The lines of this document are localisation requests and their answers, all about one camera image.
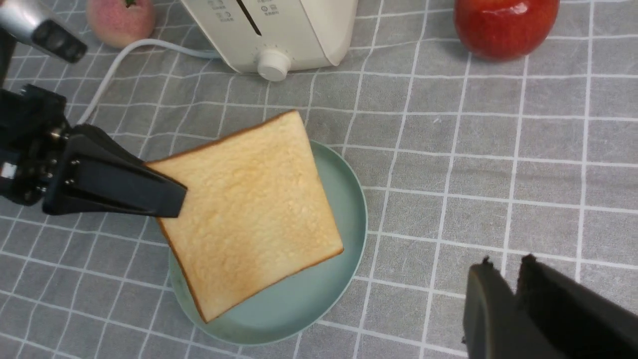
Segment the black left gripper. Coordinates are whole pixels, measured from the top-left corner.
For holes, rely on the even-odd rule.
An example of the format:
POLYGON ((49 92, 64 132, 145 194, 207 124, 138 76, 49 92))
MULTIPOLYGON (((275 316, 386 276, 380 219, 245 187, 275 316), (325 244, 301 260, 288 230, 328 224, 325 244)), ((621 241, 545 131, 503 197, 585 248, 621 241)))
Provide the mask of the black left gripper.
POLYGON ((187 187, 147 166, 102 129, 66 119, 65 96, 32 84, 1 90, 1 195, 41 199, 50 215, 121 213, 176 218, 187 187))

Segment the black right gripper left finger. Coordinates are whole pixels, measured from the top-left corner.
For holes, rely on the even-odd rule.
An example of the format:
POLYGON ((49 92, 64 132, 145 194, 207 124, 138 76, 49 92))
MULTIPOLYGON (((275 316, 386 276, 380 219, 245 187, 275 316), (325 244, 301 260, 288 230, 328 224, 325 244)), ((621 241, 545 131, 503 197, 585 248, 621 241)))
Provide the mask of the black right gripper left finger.
POLYGON ((519 307, 489 258, 467 276, 463 343, 470 359, 564 359, 519 307))

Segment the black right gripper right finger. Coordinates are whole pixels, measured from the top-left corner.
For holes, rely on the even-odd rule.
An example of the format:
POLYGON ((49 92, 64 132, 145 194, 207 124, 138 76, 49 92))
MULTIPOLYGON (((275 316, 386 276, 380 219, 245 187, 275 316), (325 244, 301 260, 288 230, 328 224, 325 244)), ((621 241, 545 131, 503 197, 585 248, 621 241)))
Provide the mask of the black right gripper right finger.
POLYGON ((541 263, 522 258, 516 297, 544 339, 565 359, 635 359, 637 316, 541 263))

